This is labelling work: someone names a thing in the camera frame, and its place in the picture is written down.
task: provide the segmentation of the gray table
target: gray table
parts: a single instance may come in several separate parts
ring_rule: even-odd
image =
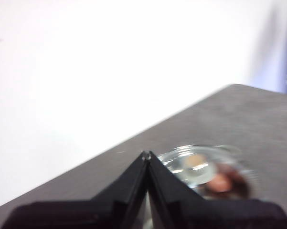
[[[91,198],[143,149],[160,154],[190,144],[240,148],[264,178],[264,196],[287,212],[287,95],[235,84],[2,205],[0,226],[18,205]]]

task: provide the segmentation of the dark object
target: dark object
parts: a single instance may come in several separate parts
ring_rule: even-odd
[[[259,200],[205,200],[152,152],[143,152],[93,199],[18,207],[3,229],[128,229],[147,190],[166,229],[287,229],[287,216],[278,205]]]

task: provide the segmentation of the clear glass dish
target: clear glass dish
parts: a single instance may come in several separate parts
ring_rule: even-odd
[[[241,151],[234,146],[181,146],[158,158],[174,175],[205,199],[260,196],[260,182],[256,172],[246,165]],[[229,188],[225,191],[214,191],[212,186],[219,174],[229,181]]]

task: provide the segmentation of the glass bowl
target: glass bowl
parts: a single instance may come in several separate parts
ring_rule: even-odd
[[[260,195],[256,172],[246,165],[242,152],[234,146],[181,146],[158,158],[205,199],[246,199]],[[229,188],[218,189],[219,174],[229,182]]]

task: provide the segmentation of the white background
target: white background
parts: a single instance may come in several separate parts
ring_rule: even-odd
[[[277,75],[286,44],[287,0],[0,0],[0,205],[266,56]]]

